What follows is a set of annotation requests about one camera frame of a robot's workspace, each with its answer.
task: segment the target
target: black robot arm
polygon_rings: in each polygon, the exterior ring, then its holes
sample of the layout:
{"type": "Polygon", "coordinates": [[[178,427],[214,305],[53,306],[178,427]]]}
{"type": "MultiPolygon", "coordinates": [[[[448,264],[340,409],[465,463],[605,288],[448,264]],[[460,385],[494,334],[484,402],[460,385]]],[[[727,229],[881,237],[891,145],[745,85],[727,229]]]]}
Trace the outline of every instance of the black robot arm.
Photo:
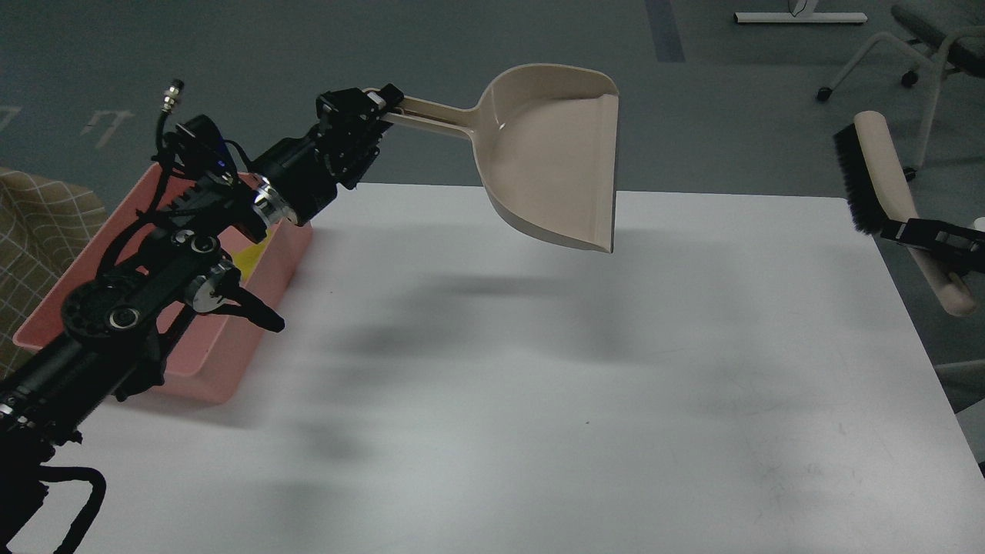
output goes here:
{"type": "Polygon", "coordinates": [[[242,154],[261,184],[239,179],[227,143],[199,115],[175,131],[164,122],[183,84],[164,95],[154,156],[162,167],[151,205],[106,250],[95,278],[62,306],[64,331],[10,377],[0,381],[0,552],[41,507],[45,482],[85,480],[94,492],[58,553],[74,552],[99,510],[102,476],[88,468],[44,465],[55,448],[80,442],[79,425],[110,394],[120,401],[164,382],[167,355],[200,313],[247,317],[273,331],[284,320],[239,286],[239,270],[218,235],[234,227],[253,242],[282,219],[304,225],[368,170],[390,126],[382,115],[403,99],[392,85],[378,92],[327,92],[316,100],[318,122],[300,138],[285,138],[255,161],[242,154]],[[194,181],[159,209],[169,178],[194,181]],[[137,252],[119,260],[136,233],[152,226],[137,252]],[[158,316],[183,303],[165,332],[158,316]]]}

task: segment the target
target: connector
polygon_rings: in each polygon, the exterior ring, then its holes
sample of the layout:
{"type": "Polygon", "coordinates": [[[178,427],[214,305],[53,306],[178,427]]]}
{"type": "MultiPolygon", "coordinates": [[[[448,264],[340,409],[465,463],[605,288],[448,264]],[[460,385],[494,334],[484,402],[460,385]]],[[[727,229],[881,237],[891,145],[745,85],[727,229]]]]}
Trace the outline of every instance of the connector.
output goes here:
{"type": "Polygon", "coordinates": [[[164,113],[171,113],[181,102],[181,89],[184,88],[184,82],[180,79],[175,79],[171,81],[171,85],[167,87],[164,91],[164,103],[161,104],[161,111],[164,113]]]}

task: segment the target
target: checkered cushion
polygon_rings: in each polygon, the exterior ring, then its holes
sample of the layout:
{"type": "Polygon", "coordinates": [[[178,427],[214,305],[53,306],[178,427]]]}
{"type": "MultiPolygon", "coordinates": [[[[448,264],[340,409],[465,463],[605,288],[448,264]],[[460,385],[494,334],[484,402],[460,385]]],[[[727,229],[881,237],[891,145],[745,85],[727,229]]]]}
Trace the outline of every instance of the checkered cushion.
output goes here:
{"type": "Polygon", "coordinates": [[[14,332],[105,219],[87,188],[0,168],[0,379],[29,357],[14,332]]]}

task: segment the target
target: pink bin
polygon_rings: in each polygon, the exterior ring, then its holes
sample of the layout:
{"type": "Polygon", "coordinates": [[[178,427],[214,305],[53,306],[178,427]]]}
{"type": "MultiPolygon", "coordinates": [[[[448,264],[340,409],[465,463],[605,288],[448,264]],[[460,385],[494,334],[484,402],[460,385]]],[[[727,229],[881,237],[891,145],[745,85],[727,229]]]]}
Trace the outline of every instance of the pink bin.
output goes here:
{"type": "MultiPolygon", "coordinates": [[[[134,220],[136,210],[144,210],[150,204],[160,176],[161,167],[157,164],[144,173],[82,254],[18,329],[14,335],[14,342],[18,346],[36,352],[61,333],[61,305],[65,297],[79,285],[93,279],[99,259],[109,243],[134,220]]],[[[242,174],[241,177],[252,184],[250,175],[242,174]]],[[[166,205],[190,184],[190,181],[172,178],[168,182],[162,205],[166,205]]],[[[149,231],[150,227],[134,237],[121,257],[136,251],[140,239],[149,231]]],[[[267,248],[260,255],[253,274],[243,286],[268,306],[275,308],[311,242],[311,227],[296,227],[286,223],[275,226],[268,233],[271,237],[267,248]]],[[[222,233],[220,241],[229,253],[236,253],[252,245],[235,230],[222,233]]],[[[167,329],[179,310],[178,303],[165,310],[158,320],[158,328],[161,331],[167,329]]],[[[196,317],[167,358],[164,385],[152,390],[214,403],[229,400],[265,332],[241,317],[196,317]]]]}

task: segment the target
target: table surface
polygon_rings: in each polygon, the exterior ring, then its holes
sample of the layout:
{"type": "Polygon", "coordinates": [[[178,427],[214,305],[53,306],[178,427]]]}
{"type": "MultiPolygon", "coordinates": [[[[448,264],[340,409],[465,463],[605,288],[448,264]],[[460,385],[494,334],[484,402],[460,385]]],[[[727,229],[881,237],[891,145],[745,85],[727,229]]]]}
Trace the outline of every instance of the table surface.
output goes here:
{"type": "Polygon", "coordinates": [[[80,552],[985,551],[985,481],[843,200],[617,210],[602,254],[480,188],[343,194],[232,401],[110,400],[56,456],[109,482],[80,552]]]}

